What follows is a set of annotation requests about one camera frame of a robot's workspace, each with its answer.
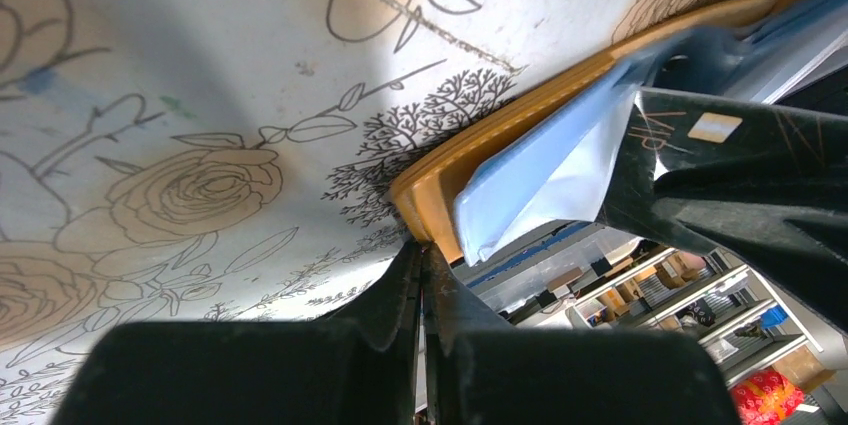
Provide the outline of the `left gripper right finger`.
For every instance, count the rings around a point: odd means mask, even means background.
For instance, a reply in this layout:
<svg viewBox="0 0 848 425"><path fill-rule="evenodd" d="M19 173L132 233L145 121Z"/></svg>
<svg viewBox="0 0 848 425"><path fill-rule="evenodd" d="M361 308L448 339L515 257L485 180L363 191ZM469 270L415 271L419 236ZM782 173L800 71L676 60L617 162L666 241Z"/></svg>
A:
<svg viewBox="0 0 848 425"><path fill-rule="evenodd" d="M724 377L674 331L521 328L424 249L427 413L435 424L736 424Z"/></svg>

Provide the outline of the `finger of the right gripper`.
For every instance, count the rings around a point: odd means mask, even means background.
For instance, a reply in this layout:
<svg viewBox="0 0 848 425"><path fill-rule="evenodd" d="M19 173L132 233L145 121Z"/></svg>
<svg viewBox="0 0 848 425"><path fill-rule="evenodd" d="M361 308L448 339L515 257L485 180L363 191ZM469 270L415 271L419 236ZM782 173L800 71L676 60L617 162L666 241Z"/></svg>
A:
<svg viewBox="0 0 848 425"><path fill-rule="evenodd" d="M847 330L847 169L806 176L666 175L657 204L732 252L841 332Z"/></svg>

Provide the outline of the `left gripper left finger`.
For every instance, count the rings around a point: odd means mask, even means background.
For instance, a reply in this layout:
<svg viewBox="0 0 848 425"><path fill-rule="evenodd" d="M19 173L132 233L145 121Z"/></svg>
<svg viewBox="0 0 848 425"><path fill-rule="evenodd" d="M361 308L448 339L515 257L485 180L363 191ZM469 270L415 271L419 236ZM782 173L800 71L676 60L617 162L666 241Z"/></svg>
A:
<svg viewBox="0 0 848 425"><path fill-rule="evenodd" d="M132 322L95 345L57 424L409 424L421 246L311 321Z"/></svg>

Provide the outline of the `orange leather card holder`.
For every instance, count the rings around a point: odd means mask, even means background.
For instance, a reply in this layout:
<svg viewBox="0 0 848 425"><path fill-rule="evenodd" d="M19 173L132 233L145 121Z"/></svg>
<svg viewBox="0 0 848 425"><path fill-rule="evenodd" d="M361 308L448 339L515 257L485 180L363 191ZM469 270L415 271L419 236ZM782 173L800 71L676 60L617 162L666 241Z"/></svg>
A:
<svg viewBox="0 0 848 425"><path fill-rule="evenodd" d="M847 0L634 0L610 45L429 152L392 183L413 236L477 264L592 222L644 88L772 103L847 35Z"/></svg>

